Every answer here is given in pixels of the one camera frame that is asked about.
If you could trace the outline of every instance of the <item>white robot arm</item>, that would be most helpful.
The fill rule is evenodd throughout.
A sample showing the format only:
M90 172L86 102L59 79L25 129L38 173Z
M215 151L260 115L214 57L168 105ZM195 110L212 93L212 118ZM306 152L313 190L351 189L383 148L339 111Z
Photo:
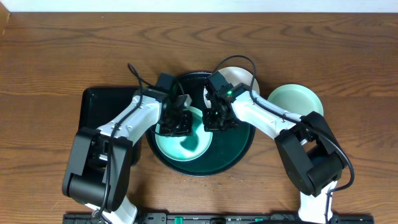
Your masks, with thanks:
M139 158L133 146L157 123L160 134L166 136L192 134L192 113L184 110L192 100L189 95L175 95L176 84L175 77L162 73L156 86L145 89L143 95L136 93L131 104L108 124L96 130L81 128L73 142L63 194L111 223L133 223L137 208L126 197L130 167Z
M287 175L300 190L299 217L306 222L325 223L326 193L335 188L346 164L327 141L297 126L297 123L305 123L321 129L335 141L325 119L316 112L303 116L286 111L263 99L254 90L251 96L248 86L243 83L232 86L219 72L208 77L206 90L211 108L204 113L205 129L222 131L244 121L274 139ZM302 145L314 140L317 145L306 153ZM331 203L327 207L329 220L333 216Z

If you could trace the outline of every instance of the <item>dark green bowl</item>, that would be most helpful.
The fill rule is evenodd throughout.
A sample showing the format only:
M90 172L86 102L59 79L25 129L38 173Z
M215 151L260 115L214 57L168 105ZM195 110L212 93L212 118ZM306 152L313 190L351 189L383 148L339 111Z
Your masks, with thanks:
M203 89L209 75L208 72L192 72L178 77L185 94L192 98L191 106L202 111L206 108ZM155 142L153 132L147 131L146 136L156 157L167 167L181 174L208 176L224 172L237 164L249 150L255 131L254 126L242 122L236 129L213 133L213 140L206 152L197 159L185 162L175 161L164 155Z

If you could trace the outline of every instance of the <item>mint green plate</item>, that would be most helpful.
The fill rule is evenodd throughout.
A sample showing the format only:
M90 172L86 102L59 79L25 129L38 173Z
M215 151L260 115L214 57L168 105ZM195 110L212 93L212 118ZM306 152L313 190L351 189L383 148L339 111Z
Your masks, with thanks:
M189 107L192 112L193 124L191 136L165 137L156 135L157 147L167 157L176 161L191 161L200 157L209 148L213 133L205 132L201 110ZM157 125L156 131L159 132L160 126Z
M293 113L308 115L315 111L323 116L323 106L319 97L302 85L282 85L268 96L268 101Z

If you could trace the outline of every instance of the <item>wooden table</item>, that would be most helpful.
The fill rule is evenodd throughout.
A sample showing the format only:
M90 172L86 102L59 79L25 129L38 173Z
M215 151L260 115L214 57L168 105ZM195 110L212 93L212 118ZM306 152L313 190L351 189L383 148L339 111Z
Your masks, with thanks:
M160 72L212 70L234 54L255 60L265 98L286 83L321 98L356 171L333 209L395 223L397 21L396 14L11 14L0 45L1 223L60 223L64 213L88 211L61 193L85 88L137 85L128 62L155 83ZM227 65L251 70L244 60ZM345 170L339 184L348 178ZM183 213L300 206L273 140L259 131L239 164L204 178L170 170L143 141L127 196L140 208Z

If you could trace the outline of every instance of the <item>black cable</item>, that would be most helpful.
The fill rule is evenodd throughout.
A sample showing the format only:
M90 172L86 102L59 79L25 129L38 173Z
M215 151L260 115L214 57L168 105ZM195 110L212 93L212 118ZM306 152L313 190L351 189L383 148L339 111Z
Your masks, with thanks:
M129 69L130 69L130 72L131 72L131 73L134 73L134 71L137 71L133 64L130 64L130 65L129 65ZM154 86L154 85L150 84L149 82L145 81L145 80L144 80L143 78L141 78L141 77L139 77L139 79L141 79L141 81L142 81L143 83L145 83L146 85L148 85L149 87L153 87L153 86ZM181 85L180 82L178 82L178 87L179 87L180 90L181 90L181 93L182 93L181 95L185 95L184 89L182 88L182 85Z
M154 134L157 134L158 136L171 137L171 136L167 136L167 135L160 134L160 133L156 132L155 130L153 130L152 127L150 127L149 130L152 131Z
M131 73L137 77L138 79L138 83L139 83L139 89L140 89L140 98L138 103L136 104L136 106L129 111L126 115L124 115L118 122L116 122L114 124L114 128L112 130L112 133L109 137L109 144L108 144L108 161L107 161L107 169L106 169L106 180L105 180L105 193L104 193L104 198L102 201L102 204L100 206L100 208L98 210L95 210L91 216L93 218L99 218L102 216L102 212L104 211L104 209L106 208L106 204L108 203L108 197L109 197L109 189L110 189L110 182L111 182L111 161L112 161L112 153L113 153L113 139L114 139L114 135L116 134L116 132L118 131L120 125L123 123L123 121L125 119L127 119L131 114L133 114L133 112L135 112L135 110L137 110L141 103L142 103L142 97L143 97L143 87L142 87L142 79L140 78L140 76L138 75L137 70L134 68L134 66L131 63L128 63L128 68L130 69Z
M269 109L269 108L266 108L265 106L263 106L262 104L260 104L260 103L257 101L257 99L253 96L253 93L252 93L254 80L256 79L256 75L257 75L257 67L256 67L256 64L255 64L249 57L244 56L244 55L233 55L233 56L227 57L226 59L224 59L223 61L221 61L221 62L216 66L216 68L213 70L213 73L215 73L215 72L217 71L218 67L220 67L222 64L224 64L227 60L229 60L229 59L231 59L231 58L236 58L236 57L245 58L246 60L250 61L251 64L253 65L254 72L253 72L253 77L252 77L251 83L250 83L250 91L249 91L249 94L250 94L250 98L252 99L252 101L253 101L254 103L256 103L258 106L260 106L262 109L264 109L264 110L266 110L266 111L268 111L268 112L270 112L270 113L272 113L272 114L274 114L274 115L276 115L276 116L278 116L278 117L280 117L280 118L282 118L282 119L284 119L284 120L286 120L286 121L290 121L290 122L292 122L292 123L294 123L294 124L296 124L296 125L298 125L298 126L301 126L302 128L305 128L305 129L307 129L307 130L309 130L309 131L311 131L311 132L317 134L320 138L325 139L325 140L328 141L333 147L336 148L338 154L343 158L344 161L346 161L347 166L348 166L348 169L349 169L349 172L350 172L350 176L351 176L350 179L349 179L349 182L348 182L346 185L343 185L343 186L341 186L341 187L338 187L338 188L335 188L335 189L330 189L330 190L328 190L328 192L326 193L327 199L326 199L325 219L326 219L326 223L328 223L328 207L329 207L329 201L330 201L331 193L332 193L332 192L337 192L337 191L340 191L340 190L347 189L348 187L350 187L350 186L354 183L355 173L354 173L354 167L353 167L351 161L349 160L348 156L344 153L344 151L343 151L340 147L338 147L337 144L334 143L334 141L331 140L331 137L329 137L329 135L327 135L327 133L324 133L322 130L313 128L313 127L311 127L311 126L309 126L309 125L303 124L303 123L301 123L300 121L296 121L296 120L294 120L294 119L291 119L291 118L287 117L285 114L279 114L279 113L277 113L277 112L275 112L275 111L273 111L273 110L271 110L271 109Z

